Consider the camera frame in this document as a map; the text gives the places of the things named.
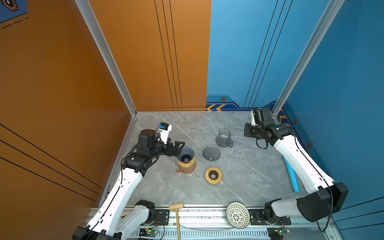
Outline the blue glass dripper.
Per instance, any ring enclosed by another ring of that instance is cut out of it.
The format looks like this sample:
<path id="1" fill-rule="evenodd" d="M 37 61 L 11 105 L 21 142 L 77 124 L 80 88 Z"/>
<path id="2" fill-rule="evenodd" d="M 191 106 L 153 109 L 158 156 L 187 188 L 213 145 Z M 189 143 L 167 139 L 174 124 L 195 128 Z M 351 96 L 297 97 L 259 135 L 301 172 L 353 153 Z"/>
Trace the blue glass dripper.
<path id="1" fill-rule="evenodd" d="M 177 159 L 180 163 L 189 164 L 195 158 L 195 152 L 189 147 L 183 147 Z"/>

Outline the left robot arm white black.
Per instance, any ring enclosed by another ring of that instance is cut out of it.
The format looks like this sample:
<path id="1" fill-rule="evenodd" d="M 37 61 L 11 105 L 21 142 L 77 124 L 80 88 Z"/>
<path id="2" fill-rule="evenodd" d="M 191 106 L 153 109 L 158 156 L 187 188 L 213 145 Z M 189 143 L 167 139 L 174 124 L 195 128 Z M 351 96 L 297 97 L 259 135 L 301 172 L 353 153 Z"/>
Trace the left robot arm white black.
<path id="1" fill-rule="evenodd" d="M 74 240 L 126 240 L 140 225 L 155 219 L 155 204 L 140 200 L 126 216 L 122 213 L 133 191 L 160 156 L 178 156 L 185 142 L 171 142 L 172 125 L 142 130 L 138 143 L 123 158 L 118 179 L 110 194 L 85 227 L 77 227 Z"/>

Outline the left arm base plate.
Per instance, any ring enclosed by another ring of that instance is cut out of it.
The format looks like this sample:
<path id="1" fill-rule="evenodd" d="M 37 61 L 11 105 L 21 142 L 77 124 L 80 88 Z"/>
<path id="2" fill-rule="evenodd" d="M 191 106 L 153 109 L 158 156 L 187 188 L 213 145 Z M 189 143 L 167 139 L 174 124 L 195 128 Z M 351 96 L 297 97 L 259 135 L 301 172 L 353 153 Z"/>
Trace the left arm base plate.
<path id="1" fill-rule="evenodd" d="M 147 220 L 142 224 L 142 226 L 155 226 L 158 223 L 158 220 L 164 225 L 169 224 L 170 211 L 168 209 L 155 209 L 154 218 L 150 221 Z"/>

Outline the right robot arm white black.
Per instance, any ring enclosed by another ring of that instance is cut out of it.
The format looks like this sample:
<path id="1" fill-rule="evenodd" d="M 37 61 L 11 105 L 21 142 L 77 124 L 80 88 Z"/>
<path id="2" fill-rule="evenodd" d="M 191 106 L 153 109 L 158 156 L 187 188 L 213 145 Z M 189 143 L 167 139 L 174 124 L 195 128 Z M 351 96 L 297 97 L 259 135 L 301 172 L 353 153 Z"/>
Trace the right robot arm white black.
<path id="1" fill-rule="evenodd" d="M 307 195 L 298 199 L 277 199 L 265 204 L 264 218 L 275 224 L 283 217 L 302 216 L 309 222 L 329 217 L 342 209 L 349 193 L 344 183 L 336 183 L 326 174 L 285 124 L 262 128 L 247 123 L 244 135 L 265 140 L 279 151 L 302 181 Z"/>

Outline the orange glass carafe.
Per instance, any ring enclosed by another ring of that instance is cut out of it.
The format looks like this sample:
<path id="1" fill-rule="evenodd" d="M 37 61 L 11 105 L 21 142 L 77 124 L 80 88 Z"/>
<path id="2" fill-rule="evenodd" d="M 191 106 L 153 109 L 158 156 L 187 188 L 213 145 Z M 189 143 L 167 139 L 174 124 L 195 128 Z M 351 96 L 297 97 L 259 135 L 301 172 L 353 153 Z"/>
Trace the orange glass carafe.
<path id="1" fill-rule="evenodd" d="M 189 173 L 192 173 L 196 168 L 196 162 L 193 166 L 189 167 L 189 168 L 183 168 L 181 166 L 179 166 L 178 164 L 178 167 L 176 168 L 176 172 L 183 172 L 185 174 L 189 174 Z"/>

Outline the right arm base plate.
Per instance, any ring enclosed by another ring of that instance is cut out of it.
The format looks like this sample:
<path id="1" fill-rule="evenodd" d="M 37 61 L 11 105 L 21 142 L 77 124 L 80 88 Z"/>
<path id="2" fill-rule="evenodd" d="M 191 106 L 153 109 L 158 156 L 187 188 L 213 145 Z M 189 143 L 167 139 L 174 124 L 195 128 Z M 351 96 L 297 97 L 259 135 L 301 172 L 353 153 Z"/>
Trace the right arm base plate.
<path id="1" fill-rule="evenodd" d="M 264 216 L 264 210 L 262 209 L 250 209 L 250 223 L 252 226 L 256 225 L 270 225 L 277 226 L 283 224 L 285 226 L 289 226 L 292 224 L 291 219 L 289 217 L 277 217 L 274 220 L 268 221 Z"/>

